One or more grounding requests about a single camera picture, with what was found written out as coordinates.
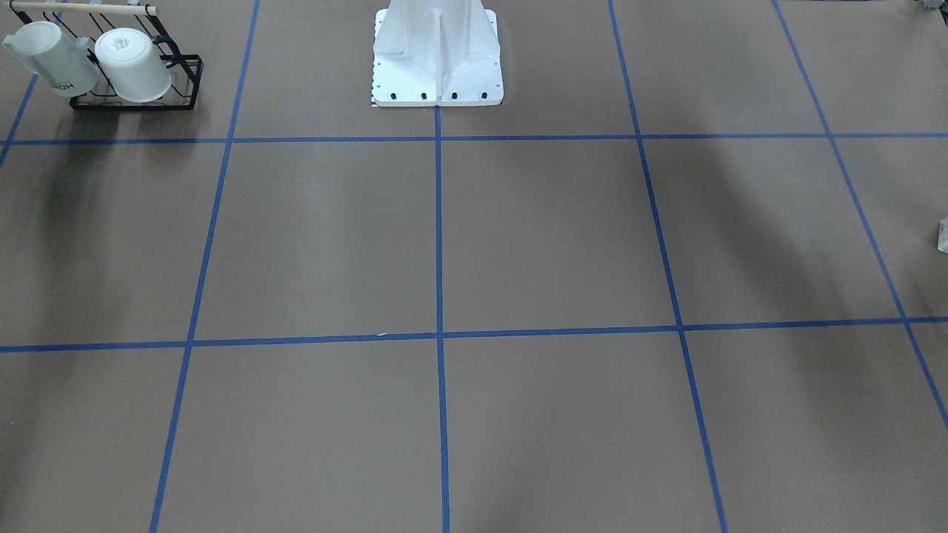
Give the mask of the milk carton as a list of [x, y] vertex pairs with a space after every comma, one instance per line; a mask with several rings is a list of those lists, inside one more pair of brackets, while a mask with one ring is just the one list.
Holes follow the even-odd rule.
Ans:
[[937, 242], [935, 248], [943, 254], [948, 253], [948, 218], [941, 219], [938, 223]]

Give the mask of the white cup on rack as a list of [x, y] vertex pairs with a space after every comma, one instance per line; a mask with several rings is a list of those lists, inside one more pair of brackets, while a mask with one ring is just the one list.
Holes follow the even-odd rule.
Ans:
[[148, 34], [118, 27], [99, 37], [94, 53], [116, 95], [131, 102], [159, 100], [173, 79]]
[[4, 37], [2, 45], [56, 95], [74, 98], [96, 87], [98, 68], [57, 24], [33, 21]]

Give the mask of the wooden rod of rack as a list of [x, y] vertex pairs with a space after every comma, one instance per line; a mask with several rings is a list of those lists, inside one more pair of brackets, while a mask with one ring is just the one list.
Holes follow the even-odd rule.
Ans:
[[92, 4], [72, 2], [26, 2], [7, 1], [14, 11], [37, 11], [37, 13], [91, 13], [102, 15], [158, 16], [157, 6], [152, 4]]

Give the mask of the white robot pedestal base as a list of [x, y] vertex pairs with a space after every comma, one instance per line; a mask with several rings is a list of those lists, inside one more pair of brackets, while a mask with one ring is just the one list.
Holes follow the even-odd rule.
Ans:
[[392, 1], [376, 11], [373, 37], [372, 105], [504, 101], [498, 17], [481, 1]]

